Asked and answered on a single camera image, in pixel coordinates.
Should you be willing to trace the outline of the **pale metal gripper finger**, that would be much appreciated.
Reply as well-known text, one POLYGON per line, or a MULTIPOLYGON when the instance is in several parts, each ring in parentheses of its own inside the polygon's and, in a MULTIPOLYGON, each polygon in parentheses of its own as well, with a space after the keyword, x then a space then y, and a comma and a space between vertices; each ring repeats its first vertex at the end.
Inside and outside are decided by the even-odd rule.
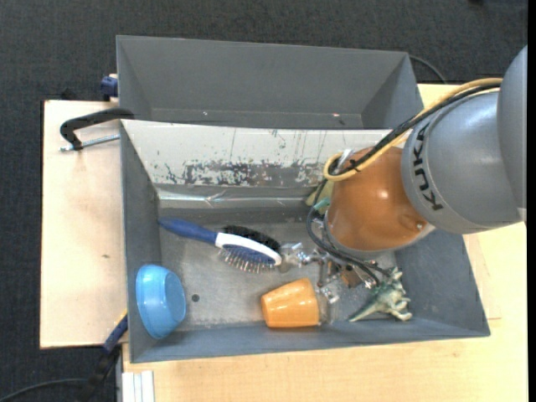
POLYGON ((312 256, 308 253, 302 242, 283 244, 279 250, 281 263, 279 271, 286 273, 294 268, 300 268, 312 263, 312 256))
POLYGON ((340 296, 333 284, 326 284, 317 288, 317 303, 320 314, 320 323, 335 322, 339 317, 340 296))

